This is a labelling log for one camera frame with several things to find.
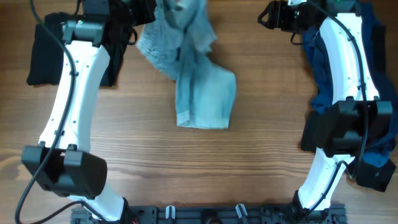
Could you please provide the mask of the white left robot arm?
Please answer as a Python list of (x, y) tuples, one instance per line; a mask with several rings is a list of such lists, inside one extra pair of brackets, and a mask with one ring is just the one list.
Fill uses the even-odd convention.
[(136, 26), (153, 22), (155, 1), (82, 1), (83, 14), (62, 24), (56, 43), (63, 68), (53, 109), (36, 146), (21, 161), (31, 183), (70, 199), (96, 223), (135, 223), (127, 200), (107, 184), (107, 164), (90, 152), (90, 130), (100, 82), (119, 70)]

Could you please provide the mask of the light blue denim shorts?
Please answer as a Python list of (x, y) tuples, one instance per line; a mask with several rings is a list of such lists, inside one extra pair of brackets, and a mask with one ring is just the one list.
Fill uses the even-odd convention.
[(217, 36), (207, 2), (157, 0), (154, 15), (137, 48), (161, 74), (175, 81), (177, 126), (228, 128), (236, 77), (208, 58)]

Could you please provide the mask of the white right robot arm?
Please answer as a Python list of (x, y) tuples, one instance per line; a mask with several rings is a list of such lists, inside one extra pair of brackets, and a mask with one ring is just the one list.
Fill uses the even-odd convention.
[(315, 154), (295, 194), (300, 213), (324, 211), (340, 177), (386, 190), (396, 170), (397, 96), (374, 61), (383, 28), (360, 1), (272, 1), (257, 18), (268, 29), (301, 34), (318, 94), (301, 148)]

